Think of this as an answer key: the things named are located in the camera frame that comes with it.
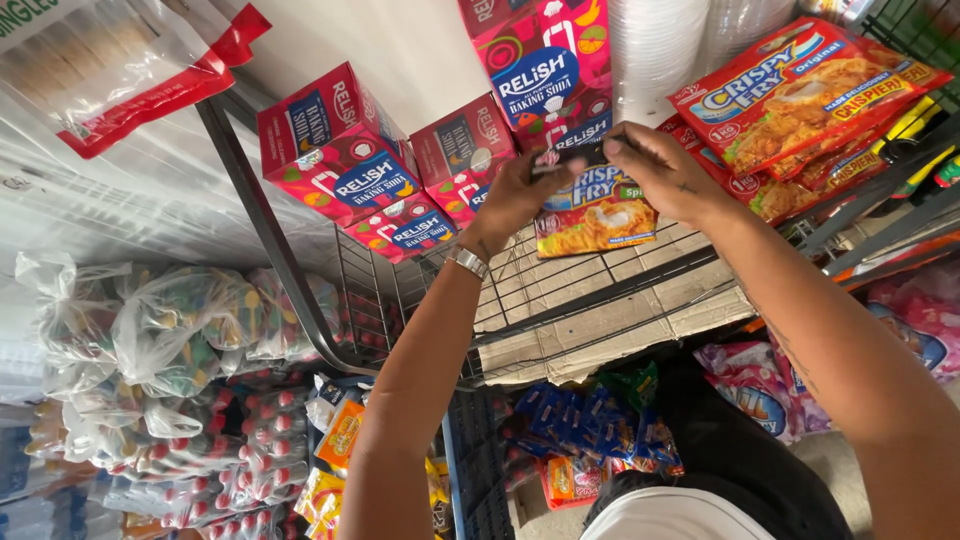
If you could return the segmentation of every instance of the blue plastic crate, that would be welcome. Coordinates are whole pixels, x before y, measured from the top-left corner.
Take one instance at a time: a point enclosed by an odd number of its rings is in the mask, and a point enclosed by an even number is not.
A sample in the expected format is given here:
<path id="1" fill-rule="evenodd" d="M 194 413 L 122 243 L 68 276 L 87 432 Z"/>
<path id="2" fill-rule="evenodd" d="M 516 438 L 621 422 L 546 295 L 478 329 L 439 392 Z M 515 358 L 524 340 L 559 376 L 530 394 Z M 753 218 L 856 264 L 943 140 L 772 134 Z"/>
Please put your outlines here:
<path id="1" fill-rule="evenodd" d="M 457 540 L 513 540 L 491 398 L 455 392 L 443 427 Z"/>

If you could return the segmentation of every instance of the fingernail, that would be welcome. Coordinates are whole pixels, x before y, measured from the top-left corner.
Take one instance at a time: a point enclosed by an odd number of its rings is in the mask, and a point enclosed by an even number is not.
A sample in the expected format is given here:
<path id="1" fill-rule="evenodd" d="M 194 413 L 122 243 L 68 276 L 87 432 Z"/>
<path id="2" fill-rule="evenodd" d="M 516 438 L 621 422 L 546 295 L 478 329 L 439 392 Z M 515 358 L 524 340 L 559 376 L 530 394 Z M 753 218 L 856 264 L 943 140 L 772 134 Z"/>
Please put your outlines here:
<path id="1" fill-rule="evenodd" d="M 566 168 L 573 173 L 574 176 L 579 176 L 580 173 L 584 172 L 584 169 L 587 168 L 587 160 L 583 158 L 577 158 L 566 164 Z"/>
<path id="2" fill-rule="evenodd" d="M 608 138 L 603 143 L 604 152 L 607 154 L 619 154 L 623 150 L 623 143 L 619 140 Z"/>

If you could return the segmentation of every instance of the person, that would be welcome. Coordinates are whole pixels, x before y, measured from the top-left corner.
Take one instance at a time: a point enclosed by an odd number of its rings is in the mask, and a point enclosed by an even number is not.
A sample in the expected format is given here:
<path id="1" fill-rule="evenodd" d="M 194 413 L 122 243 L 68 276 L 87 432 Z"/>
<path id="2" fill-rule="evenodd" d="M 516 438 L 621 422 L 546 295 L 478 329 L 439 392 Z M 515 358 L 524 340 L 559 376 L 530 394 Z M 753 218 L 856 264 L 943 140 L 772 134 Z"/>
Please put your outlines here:
<path id="1" fill-rule="evenodd" d="M 631 144 L 612 140 L 625 135 Z M 906 346 L 778 233 L 729 197 L 672 137 L 632 123 L 604 143 L 660 215 L 707 236 L 852 445 L 876 538 L 960 538 L 960 411 Z M 485 262 L 584 164 L 530 185 L 506 164 L 458 245 Z M 428 540 L 423 457 L 471 338 L 481 280 L 448 260 L 387 358 L 350 458 L 340 540 Z M 687 474 L 636 471 L 601 489 L 584 539 L 852 538 L 824 483 L 689 362 L 663 369 L 658 399 Z"/>

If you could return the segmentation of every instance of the stack of plastic cups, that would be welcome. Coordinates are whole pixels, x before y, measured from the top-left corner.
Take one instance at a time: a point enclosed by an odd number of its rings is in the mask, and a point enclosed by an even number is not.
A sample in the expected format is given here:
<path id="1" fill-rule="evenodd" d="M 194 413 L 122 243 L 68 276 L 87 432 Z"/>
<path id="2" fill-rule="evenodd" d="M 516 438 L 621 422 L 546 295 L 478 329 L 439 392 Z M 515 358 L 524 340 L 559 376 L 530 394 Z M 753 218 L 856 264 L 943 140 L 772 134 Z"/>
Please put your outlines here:
<path id="1" fill-rule="evenodd" d="M 797 0 L 711 0 L 693 79 L 713 73 L 790 22 Z"/>
<path id="2" fill-rule="evenodd" d="M 615 120 L 656 126 L 673 113 L 666 96 L 690 80 L 707 0 L 610 0 Z"/>

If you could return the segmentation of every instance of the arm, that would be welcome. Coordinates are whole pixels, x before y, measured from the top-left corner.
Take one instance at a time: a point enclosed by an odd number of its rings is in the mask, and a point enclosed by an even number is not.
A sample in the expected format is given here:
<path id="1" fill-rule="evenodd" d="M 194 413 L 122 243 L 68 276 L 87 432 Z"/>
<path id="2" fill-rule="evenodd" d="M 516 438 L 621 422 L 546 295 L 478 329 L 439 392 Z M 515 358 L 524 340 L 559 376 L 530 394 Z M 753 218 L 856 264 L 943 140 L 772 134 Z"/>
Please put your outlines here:
<path id="1" fill-rule="evenodd" d="M 960 411 L 906 346 L 777 232 L 729 197 L 672 137 L 634 124 L 608 142 L 661 214 L 702 231 L 856 452 L 877 538 L 956 534 Z"/>
<path id="2" fill-rule="evenodd" d="M 458 244 L 489 263 L 582 170 L 571 164 L 530 186 L 530 157 L 508 162 Z M 350 456 L 341 540 L 433 537 L 423 459 L 467 354 L 481 284 L 445 263 L 384 363 Z"/>

